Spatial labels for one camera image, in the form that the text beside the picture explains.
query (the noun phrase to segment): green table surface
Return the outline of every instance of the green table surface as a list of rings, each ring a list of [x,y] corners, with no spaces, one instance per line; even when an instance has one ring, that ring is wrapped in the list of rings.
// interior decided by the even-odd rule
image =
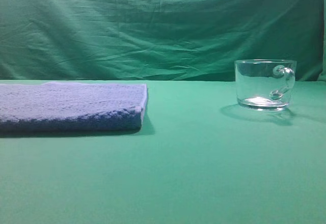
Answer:
[[[279,114],[234,82],[143,83],[140,131],[2,134],[0,223],[326,223],[325,82]]]

